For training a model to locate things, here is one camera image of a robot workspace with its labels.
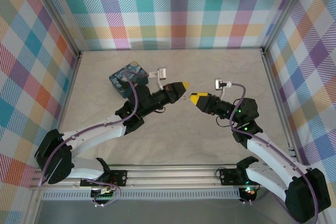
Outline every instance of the small box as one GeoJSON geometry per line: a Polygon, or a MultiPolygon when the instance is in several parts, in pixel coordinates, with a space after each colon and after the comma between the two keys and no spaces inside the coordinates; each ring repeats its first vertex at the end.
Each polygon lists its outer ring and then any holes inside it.
{"type": "MultiPolygon", "coordinates": [[[[121,94],[123,98],[127,98],[132,93],[130,84],[128,83],[125,75],[122,73],[125,70],[129,70],[140,74],[147,74],[147,72],[143,70],[138,63],[133,61],[129,63],[127,66],[115,72],[114,74],[110,75],[109,79],[112,82],[112,85],[119,92],[119,94],[121,94]]],[[[133,73],[127,73],[127,75],[134,84],[134,86],[137,86],[138,84],[142,85],[148,84],[147,76],[138,76],[133,73]]]]}

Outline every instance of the plaid fabric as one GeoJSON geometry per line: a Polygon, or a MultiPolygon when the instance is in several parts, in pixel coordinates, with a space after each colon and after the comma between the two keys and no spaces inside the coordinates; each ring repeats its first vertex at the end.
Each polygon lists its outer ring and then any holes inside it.
{"type": "Polygon", "coordinates": [[[296,144],[336,207],[336,0],[299,0],[271,54],[296,144]]]}
{"type": "Polygon", "coordinates": [[[77,42],[90,50],[260,47],[285,2],[55,0],[77,42]]]}
{"type": "Polygon", "coordinates": [[[0,0],[0,223],[18,223],[34,153],[55,127],[75,57],[41,0],[0,0]]]}

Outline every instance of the purple cable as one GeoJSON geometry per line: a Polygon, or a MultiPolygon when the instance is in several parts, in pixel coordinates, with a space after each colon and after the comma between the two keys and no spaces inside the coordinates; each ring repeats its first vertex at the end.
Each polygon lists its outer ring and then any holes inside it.
{"type": "Polygon", "coordinates": [[[144,77],[149,76],[149,74],[147,74],[147,73],[136,73],[136,72],[133,72],[133,71],[127,71],[127,73],[132,73],[132,74],[135,74],[136,76],[144,76],[144,77]]]}
{"type": "Polygon", "coordinates": [[[236,111],[238,110],[239,106],[241,105],[241,103],[243,102],[243,99],[245,97],[245,94],[246,94],[246,88],[241,85],[241,84],[238,84],[238,83],[232,83],[233,86],[238,86],[238,87],[241,87],[243,89],[243,95],[241,96],[241,99],[239,100],[239,102],[237,103],[237,105],[235,106],[233,112],[231,113],[231,116],[230,116],[230,120],[229,120],[229,125],[230,125],[230,128],[235,131],[235,132],[238,132],[238,133],[241,133],[241,134],[245,134],[245,135],[248,135],[250,137],[253,137],[259,141],[261,141],[262,143],[264,144],[268,144],[269,147],[275,151],[277,154],[279,154],[284,160],[286,160],[302,177],[303,179],[306,181],[308,187],[309,187],[309,190],[311,192],[311,196],[313,198],[313,201],[314,201],[314,219],[313,219],[313,224],[316,224],[317,222],[317,219],[318,219],[318,216],[319,216],[319,206],[318,206],[318,201],[317,201],[317,197],[316,197],[316,194],[314,192],[314,189],[313,189],[313,186],[311,185],[311,183],[309,182],[308,178],[305,176],[305,174],[295,165],[295,163],[290,160],[289,158],[287,158],[281,151],[279,151],[277,148],[275,148],[272,144],[269,144],[266,140],[262,139],[261,137],[259,136],[255,136],[251,133],[248,133],[248,132],[245,132],[245,131],[241,131],[241,130],[238,130],[236,128],[233,127],[233,116],[235,115],[236,111]]]}
{"type": "MultiPolygon", "coordinates": [[[[123,123],[123,122],[125,122],[126,120],[128,120],[129,118],[131,118],[132,116],[134,116],[135,113],[136,113],[136,110],[138,109],[138,95],[137,95],[137,93],[136,93],[136,90],[135,90],[135,87],[134,87],[132,81],[130,80],[130,78],[129,78],[128,75],[126,74],[127,72],[129,72],[129,71],[127,71],[127,70],[124,70],[124,71],[123,71],[123,73],[125,74],[125,77],[126,77],[127,81],[129,82],[129,84],[130,84],[130,86],[131,86],[131,89],[132,89],[132,91],[133,91],[133,93],[134,93],[134,110],[132,111],[131,114],[129,114],[129,115],[128,115],[127,117],[125,117],[124,119],[121,119],[121,120],[116,121],[116,122],[107,123],[107,124],[106,124],[107,126],[111,126],[111,125],[115,125],[115,124],[118,124],[118,123],[123,123]]],[[[88,127],[88,128],[86,128],[86,129],[84,129],[84,130],[81,130],[80,132],[77,132],[74,136],[75,136],[75,137],[78,137],[78,136],[80,136],[81,134],[83,134],[83,133],[85,133],[85,132],[87,132],[87,131],[90,131],[90,130],[93,130],[93,129],[96,129],[96,128],[99,128],[99,127],[103,127],[103,126],[105,126],[103,123],[101,123],[101,124],[97,124],[97,125],[93,125],[93,126],[88,127]]],[[[53,152],[50,154],[50,156],[49,156],[48,159],[47,159],[46,164],[45,164],[44,167],[43,167],[42,175],[41,175],[41,178],[40,178],[40,180],[39,180],[39,182],[38,182],[38,186],[41,186],[41,185],[42,185],[43,178],[45,177],[47,168],[48,168],[48,166],[49,166],[49,164],[50,164],[51,159],[53,158],[53,156],[57,153],[57,151],[58,151],[63,145],[65,145],[66,143],[68,143],[70,140],[72,140],[72,136],[69,137],[69,138],[67,138],[66,140],[64,140],[62,143],[60,143],[60,144],[53,150],[53,152]]]]}
{"type": "Polygon", "coordinates": [[[92,183],[95,183],[95,184],[98,184],[98,185],[103,185],[103,186],[112,186],[112,187],[115,187],[118,189],[119,193],[117,196],[115,196],[115,198],[113,200],[110,200],[109,202],[105,203],[105,204],[98,204],[96,202],[96,198],[94,198],[93,200],[93,203],[96,205],[96,206],[99,206],[99,207],[104,207],[104,206],[107,206],[113,202],[115,202],[121,195],[121,188],[115,184],[112,184],[112,183],[105,183],[105,182],[99,182],[99,181],[95,181],[95,180],[92,180],[92,179],[88,179],[88,178],[84,178],[85,180],[87,180],[88,182],[92,182],[92,183]]]}

